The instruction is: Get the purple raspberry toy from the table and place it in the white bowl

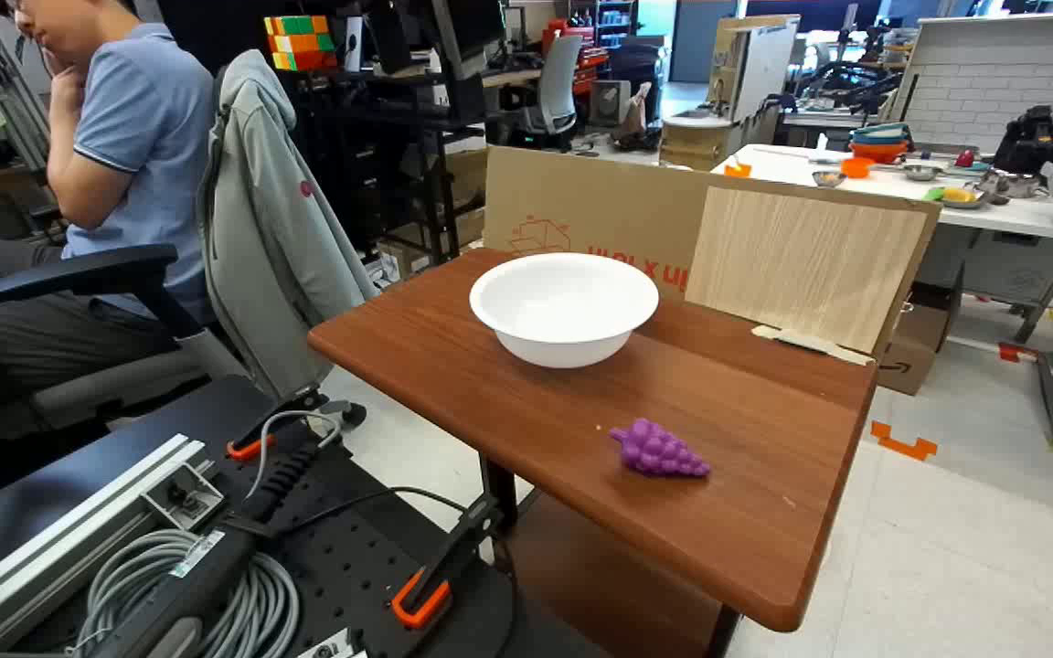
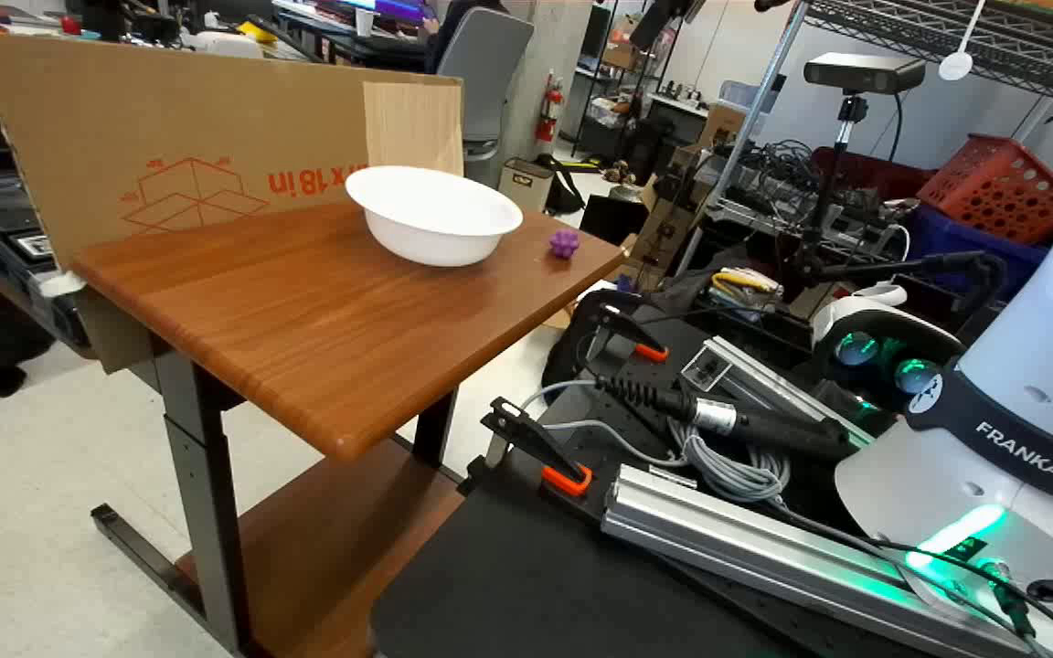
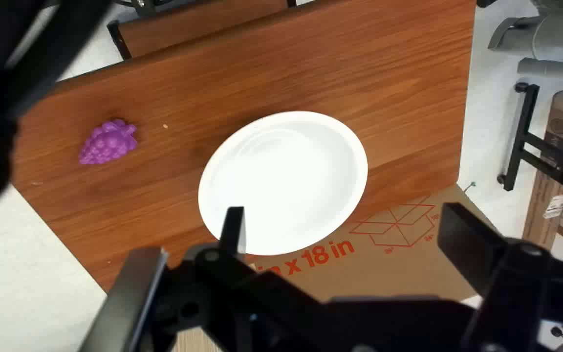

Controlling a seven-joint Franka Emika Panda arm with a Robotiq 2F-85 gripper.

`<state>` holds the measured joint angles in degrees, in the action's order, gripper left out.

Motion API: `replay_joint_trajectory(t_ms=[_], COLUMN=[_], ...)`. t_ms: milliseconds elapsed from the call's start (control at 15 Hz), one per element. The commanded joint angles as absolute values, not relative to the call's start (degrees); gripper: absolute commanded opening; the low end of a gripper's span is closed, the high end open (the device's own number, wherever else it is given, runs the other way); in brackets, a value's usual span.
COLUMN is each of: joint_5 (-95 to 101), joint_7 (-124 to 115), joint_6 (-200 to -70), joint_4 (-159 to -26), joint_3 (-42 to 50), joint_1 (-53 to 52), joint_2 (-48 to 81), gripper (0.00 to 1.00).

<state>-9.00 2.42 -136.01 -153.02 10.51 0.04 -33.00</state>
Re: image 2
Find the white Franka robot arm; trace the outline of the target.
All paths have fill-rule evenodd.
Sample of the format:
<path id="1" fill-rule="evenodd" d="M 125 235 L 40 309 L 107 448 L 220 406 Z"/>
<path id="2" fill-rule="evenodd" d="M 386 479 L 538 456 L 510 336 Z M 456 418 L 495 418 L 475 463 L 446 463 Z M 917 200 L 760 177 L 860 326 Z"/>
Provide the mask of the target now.
<path id="1" fill-rule="evenodd" d="M 874 542 L 963 580 L 946 553 L 1053 602 L 1053 245 L 908 412 L 835 470 Z"/>

